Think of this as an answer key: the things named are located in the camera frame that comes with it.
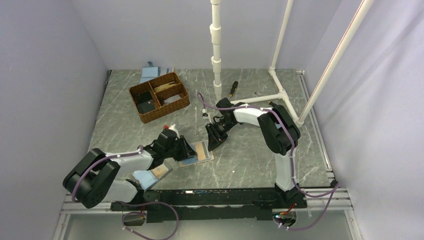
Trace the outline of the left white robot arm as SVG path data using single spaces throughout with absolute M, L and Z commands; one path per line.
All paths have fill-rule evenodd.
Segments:
M 127 176 L 135 171 L 153 170 L 172 158 L 177 162 L 196 156 L 183 135 L 163 130 L 152 143 L 136 150 L 106 153 L 91 149 L 66 175 L 62 186 L 71 193 L 73 202 L 91 209 L 104 201 L 122 201 L 131 210 L 144 203 L 143 189 Z

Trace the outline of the tan blue card holder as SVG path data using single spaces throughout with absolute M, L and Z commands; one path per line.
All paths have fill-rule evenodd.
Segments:
M 189 145 L 196 152 L 196 156 L 180 161 L 179 167 L 182 168 L 214 160 L 213 152 L 208 151 L 208 143 L 207 140 L 190 143 Z

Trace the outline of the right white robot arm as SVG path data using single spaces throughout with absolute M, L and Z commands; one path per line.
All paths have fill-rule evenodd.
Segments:
M 224 143 L 228 132 L 237 124 L 259 127 L 267 147 L 275 157 L 276 203 L 287 208 L 300 195 L 294 155 L 301 133 L 284 106 L 272 102 L 270 105 L 263 108 L 244 102 L 232 104 L 227 98 L 221 99 L 215 107 L 221 113 L 219 120 L 213 120 L 205 126 L 208 150 L 212 151 Z

